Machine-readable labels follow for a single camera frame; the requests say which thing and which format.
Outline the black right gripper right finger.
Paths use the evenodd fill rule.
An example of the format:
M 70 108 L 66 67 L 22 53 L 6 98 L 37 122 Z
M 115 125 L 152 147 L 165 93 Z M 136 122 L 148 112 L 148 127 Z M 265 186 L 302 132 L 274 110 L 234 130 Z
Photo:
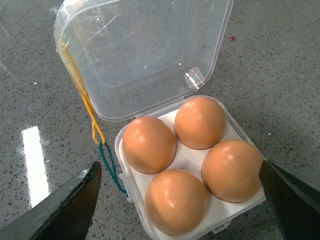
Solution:
M 266 199 L 285 240 L 320 238 L 320 192 L 264 160 L 259 170 Z

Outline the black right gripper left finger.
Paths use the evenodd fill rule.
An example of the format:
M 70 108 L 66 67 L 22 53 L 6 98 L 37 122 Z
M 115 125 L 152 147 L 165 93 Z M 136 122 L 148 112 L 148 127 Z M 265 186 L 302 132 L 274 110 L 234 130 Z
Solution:
M 102 178 L 100 162 L 86 166 L 0 231 L 2 240 L 84 240 L 94 215 Z

